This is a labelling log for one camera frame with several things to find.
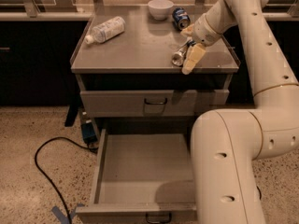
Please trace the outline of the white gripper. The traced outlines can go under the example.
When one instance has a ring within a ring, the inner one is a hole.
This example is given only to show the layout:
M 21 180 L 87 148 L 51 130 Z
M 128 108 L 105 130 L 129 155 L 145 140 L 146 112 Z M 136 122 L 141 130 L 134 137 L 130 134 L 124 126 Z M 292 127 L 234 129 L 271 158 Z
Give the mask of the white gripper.
M 220 14 L 204 13 L 194 24 L 182 29 L 180 34 L 201 43 L 188 47 L 181 69 L 184 75 L 188 75 L 206 54 L 206 47 L 212 46 L 221 38 L 223 18 Z

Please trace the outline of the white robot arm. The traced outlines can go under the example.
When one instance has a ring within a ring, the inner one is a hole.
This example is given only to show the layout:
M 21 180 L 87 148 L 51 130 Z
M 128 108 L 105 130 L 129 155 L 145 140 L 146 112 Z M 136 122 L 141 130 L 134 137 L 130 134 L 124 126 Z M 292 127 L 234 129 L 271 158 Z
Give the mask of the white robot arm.
M 266 3 L 219 0 L 183 32 L 195 42 L 183 66 L 189 74 L 203 48 L 237 26 L 254 100 L 248 109 L 210 110 L 192 126 L 199 224 L 265 224 L 252 163 L 298 147 L 299 83 L 263 16 Z

